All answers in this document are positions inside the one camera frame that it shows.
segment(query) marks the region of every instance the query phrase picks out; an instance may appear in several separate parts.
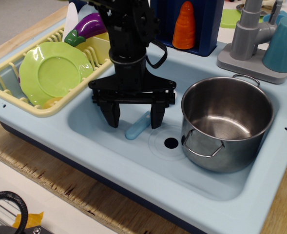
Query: drain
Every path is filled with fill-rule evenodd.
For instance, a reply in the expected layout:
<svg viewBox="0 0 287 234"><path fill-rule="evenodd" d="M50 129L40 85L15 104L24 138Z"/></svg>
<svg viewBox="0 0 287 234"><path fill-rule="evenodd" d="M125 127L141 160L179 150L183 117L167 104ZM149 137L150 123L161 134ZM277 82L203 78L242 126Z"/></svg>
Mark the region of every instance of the drain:
<svg viewBox="0 0 287 234"><path fill-rule="evenodd" d="M186 156L183 153L181 142L181 128L175 125L162 125L154 129L149 137L149 148L152 153L161 159L175 161Z"/></svg>
<svg viewBox="0 0 287 234"><path fill-rule="evenodd" d="M179 145L179 142L176 138L170 137L164 141L164 144L168 149L174 149Z"/></svg>

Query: toy faucet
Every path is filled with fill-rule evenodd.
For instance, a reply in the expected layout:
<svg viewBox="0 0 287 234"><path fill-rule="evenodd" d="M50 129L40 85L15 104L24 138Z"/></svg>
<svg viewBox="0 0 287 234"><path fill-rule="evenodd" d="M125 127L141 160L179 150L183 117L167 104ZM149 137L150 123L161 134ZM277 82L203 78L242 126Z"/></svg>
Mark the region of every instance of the toy faucet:
<svg viewBox="0 0 287 234"><path fill-rule="evenodd" d="M259 23L262 0L246 0L241 18L235 27L233 41L219 54L217 65L271 83L283 83L287 73L268 69L262 63L266 51L258 49L259 44L269 42L273 37L282 3L283 0L276 0L269 21Z"/></svg>

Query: purple eggplant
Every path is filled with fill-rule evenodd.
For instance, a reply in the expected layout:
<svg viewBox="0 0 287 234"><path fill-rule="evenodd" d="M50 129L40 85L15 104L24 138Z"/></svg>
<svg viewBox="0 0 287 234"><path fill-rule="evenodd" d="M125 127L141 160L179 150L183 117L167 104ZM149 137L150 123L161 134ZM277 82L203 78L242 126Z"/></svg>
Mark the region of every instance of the purple eggplant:
<svg viewBox="0 0 287 234"><path fill-rule="evenodd" d="M77 46L86 41L86 39L106 32L106 28L102 22L98 12L92 13L84 17L75 28L69 32L64 42L71 46Z"/></svg>

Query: stainless steel pot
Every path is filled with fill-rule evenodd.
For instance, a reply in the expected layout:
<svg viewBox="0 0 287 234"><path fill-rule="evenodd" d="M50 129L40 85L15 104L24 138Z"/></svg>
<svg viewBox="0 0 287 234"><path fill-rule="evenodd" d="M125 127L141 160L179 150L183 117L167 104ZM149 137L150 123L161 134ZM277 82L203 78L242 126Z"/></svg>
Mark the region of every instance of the stainless steel pot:
<svg viewBox="0 0 287 234"><path fill-rule="evenodd" d="M259 85L245 75L213 77L184 93L182 144L192 162L215 172L235 172L256 158L274 118L272 103Z"/></svg>

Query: sink basin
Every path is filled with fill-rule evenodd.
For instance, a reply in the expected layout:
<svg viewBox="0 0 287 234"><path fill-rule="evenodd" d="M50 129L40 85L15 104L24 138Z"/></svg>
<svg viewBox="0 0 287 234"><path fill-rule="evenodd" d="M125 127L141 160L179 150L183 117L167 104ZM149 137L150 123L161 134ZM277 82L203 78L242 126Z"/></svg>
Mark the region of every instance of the sink basin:
<svg viewBox="0 0 287 234"><path fill-rule="evenodd" d="M273 103L275 119L252 164L235 173L214 173L182 152L181 98L201 79L234 75L216 65L224 46L218 43L208 57L169 48L160 68L148 67L177 83L176 104L166 108L161 127L149 126L134 140L126 139L125 132L151 106L121 104L119 127L112 128L92 103L89 88L47 117L0 98L0 121L192 227L209 234L259 233L287 167L287 80L280 85L260 82ZM150 45L148 55L153 63L162 52ZM113 73L111 67L101 77ZM165 144L169 138L173 145Z"/></svg>

